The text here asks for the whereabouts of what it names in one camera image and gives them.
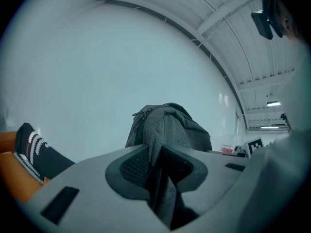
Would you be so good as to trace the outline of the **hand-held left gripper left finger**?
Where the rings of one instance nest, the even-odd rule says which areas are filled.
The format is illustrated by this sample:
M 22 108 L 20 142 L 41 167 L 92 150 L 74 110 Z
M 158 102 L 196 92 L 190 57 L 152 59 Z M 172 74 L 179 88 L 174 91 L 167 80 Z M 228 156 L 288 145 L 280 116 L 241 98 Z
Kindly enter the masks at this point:
M 168 233 L 146 200 L 120 196 L 105 177 L 111 162 L 146 149 L 138 145 L 80 161 L 17 204 L 45 233 Z

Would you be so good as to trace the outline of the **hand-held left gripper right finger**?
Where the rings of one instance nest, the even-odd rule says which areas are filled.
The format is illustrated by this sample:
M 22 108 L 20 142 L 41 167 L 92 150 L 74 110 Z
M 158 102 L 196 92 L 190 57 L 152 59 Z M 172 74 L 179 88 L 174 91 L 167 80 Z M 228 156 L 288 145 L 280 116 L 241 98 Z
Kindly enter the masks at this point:
M 185 209 L 201 216 L 231 189 L 249 159 L 164 145 L 161 160 Z

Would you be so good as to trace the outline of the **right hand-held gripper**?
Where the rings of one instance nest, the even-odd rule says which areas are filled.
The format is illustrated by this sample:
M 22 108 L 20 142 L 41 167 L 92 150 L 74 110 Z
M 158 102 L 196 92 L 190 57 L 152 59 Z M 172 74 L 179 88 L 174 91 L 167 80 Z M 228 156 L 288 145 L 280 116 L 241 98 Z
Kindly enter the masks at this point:
M 261 137 L 257 137 L 244 142 L 241 146 L 236 146 L 234 148 L 233 154 L 239 157 L 251 158 L 254 151 L 259 148 L 263 148 L 264 144 Z

